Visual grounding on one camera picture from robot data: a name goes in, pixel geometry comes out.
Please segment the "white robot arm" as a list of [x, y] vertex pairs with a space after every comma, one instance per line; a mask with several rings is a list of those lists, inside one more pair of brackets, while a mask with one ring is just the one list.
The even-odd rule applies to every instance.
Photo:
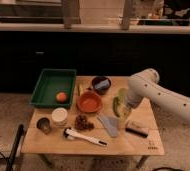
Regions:
[[190, 125], [190, 97], [178, 94], [159, 85], [160, 76], [149, 68], [127, 78], [128, 89], [124, 104], [137, 108], [144, 98], [149, 99], [164, 110], [176, 114]]

